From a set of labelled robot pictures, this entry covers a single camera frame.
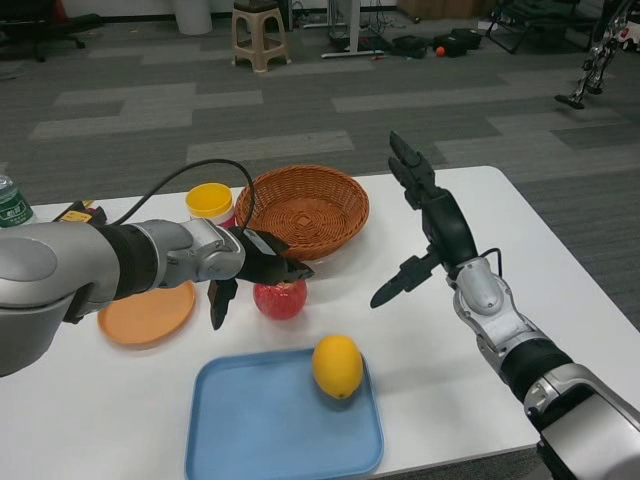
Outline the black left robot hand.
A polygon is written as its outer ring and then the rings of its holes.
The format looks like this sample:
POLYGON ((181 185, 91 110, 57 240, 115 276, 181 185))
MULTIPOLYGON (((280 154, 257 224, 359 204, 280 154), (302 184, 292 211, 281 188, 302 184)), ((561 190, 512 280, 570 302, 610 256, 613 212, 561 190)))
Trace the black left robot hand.
POLYGON ((214 330, 223 325, 229 303, 237 293, 237 281, 257 285, 294 284, 314 275, 305 263, 288 258, 289 245, 274 235, 241 227, 221 230, 230 240, 222 256, 214 261, 207 291, 211 324, 214 330))

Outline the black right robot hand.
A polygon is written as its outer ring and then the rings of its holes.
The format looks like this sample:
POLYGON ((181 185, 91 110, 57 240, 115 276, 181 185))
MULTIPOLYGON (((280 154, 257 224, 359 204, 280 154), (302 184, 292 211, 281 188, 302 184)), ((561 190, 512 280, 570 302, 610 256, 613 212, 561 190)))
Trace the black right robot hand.
POLYGON ((422 231, 429 246, 425 256, 412 256, 400 265, 399 272, 373 295, 372 308, 401 292, 414 290, 438 266, 455 277, 461 264, 478 256, 474 237, 457 201, 449 190, 436 184, 435 171, 426 157, 396 132, 390 133, 389 145, 393 156, 388 159, 388 166, 404 188, 408 204, 421 213, 422 231))

